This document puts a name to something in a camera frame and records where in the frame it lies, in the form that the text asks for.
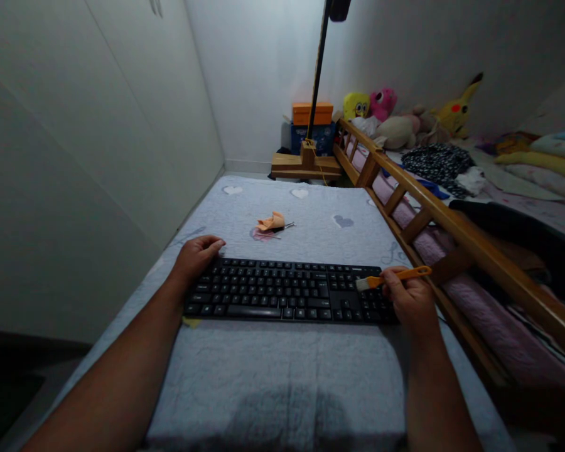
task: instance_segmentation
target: person's left hand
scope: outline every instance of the person's left hand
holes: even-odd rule
[[[190,286],[225,244],[224,240],[215,235],[202,235],[189,240],[180,250],[168,279]]]

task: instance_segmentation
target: orange brush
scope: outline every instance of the orange brush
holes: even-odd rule
[[[422,266],[422,267],[416,267],[415,269],[410,269],[400,273],[396,273],[395,275],[398,277],[398,279],[410,279],[412,277],[421,277],[430,274],[431,274],[431,267]],[[368,278],[358,279],[356,281],[356,289],[358,289],[358,292],[364,292],[365,290],[375,289],[379,287],[381,284],[385,284],[384,277],[369,276]]]

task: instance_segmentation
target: white wall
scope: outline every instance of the white wall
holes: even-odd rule
[[[162,4],[0,1],[0,330],[96,340],[222,167]]]
[[[565,83],[544,99],[519,129],[538,135],[565,131]]]
[[[323,3],[186,0],[227,165],[269,163],[282,115],[310,99]],[[470,130],[514,129],[565,80],[565,2],[354,1],[329,23],[319,100],[386,85],[396,111],[439,107],[480,71]]]

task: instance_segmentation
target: light blue quilt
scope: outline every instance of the light blue quilt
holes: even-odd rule
[[[146,304],[184,241],[215,234],[226,256],[387,267],[410,263],[367,192],[226,176],[164,251],[55,405]],[[276,210],[296,227],[252,236]],[[486,450],[514,446],[449,328],[444,339]],[[407,342],[399,326],[202,321],[178,334],[146,436],[183,450],[395,450],[406,433]]]

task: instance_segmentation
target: pink plush toy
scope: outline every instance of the pink plush toy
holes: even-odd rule
[[[384,122],[396,106],[396,92],[391,88],[383,88],[370,95],[370,111],[379,121]]]

